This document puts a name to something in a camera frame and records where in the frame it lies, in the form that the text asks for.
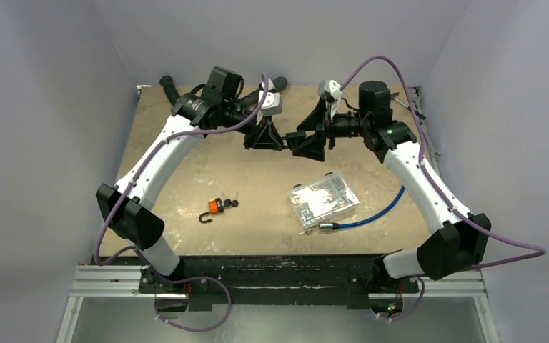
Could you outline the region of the black padlock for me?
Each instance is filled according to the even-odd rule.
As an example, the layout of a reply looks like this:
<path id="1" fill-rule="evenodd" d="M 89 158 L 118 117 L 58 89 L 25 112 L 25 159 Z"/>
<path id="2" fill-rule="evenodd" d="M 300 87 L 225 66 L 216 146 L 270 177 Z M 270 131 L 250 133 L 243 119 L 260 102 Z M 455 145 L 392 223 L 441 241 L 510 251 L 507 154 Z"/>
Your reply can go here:
<path id="1" fill-rule="evenodd" d="M 307 135 L 304 131 L 296 131 L 285 134 L 282 139 L 285 141 L 286 147 L 293 151 L 306 141 Z"/>

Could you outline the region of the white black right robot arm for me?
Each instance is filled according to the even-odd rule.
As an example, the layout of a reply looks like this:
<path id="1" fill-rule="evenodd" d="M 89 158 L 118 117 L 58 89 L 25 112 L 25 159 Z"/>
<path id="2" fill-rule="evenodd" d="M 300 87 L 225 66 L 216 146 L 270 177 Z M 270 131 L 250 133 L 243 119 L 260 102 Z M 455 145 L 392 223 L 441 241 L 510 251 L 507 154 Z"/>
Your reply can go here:
<path id="1" fill-rule="evenodd" d="M 323 81 L 317 94 L 316 107 L 294 134 L 286 136 L 293 156 L 324 161 L 325 150 L 333 149 L 337 138 L 362 138 L 366 148 L 402 182 L 431 233 L 416 248 L 377 259 L 372 273 L 375 286 L 389 291 L 403 277 L 439 280 L 479 264 L 490 220 L 485 214 L 473 214 L 453 196 L 424 158 L 409 126 L 393 119 L 386 83 L 361 83 L 359 107 L 347 114 L 337 113 L 342 86 L 336 81 Z"/>

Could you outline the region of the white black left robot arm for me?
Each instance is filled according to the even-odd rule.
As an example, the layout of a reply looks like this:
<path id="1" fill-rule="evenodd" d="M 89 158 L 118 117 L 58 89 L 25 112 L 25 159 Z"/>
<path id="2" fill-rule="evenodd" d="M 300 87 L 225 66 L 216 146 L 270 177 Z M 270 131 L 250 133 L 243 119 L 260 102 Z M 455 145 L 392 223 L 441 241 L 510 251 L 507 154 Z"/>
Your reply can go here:
<path id="1" fill-rule="evenodd" d="M 242 96 L 244 77 L 216 66 L 207 82 L 186 94 L 178 92 L 169 75 L 159 84 L 172 106 L 164 127 L 115 185 L 101 184 L 96 191 L 103 224 L 94 261 L 107 265 L 132 250 L 157 273 L 159 286 L 176 292 L 186 279 L 184 261 L 167 242 L 164 221 L 152 212 L 157 198 L 184 158 L 209 135 L 236 131 L 244 134 L 248 149 L 283 150 L 267 114 L 279 107 L 287 79 L 262 76 L 258 88 Z"/>

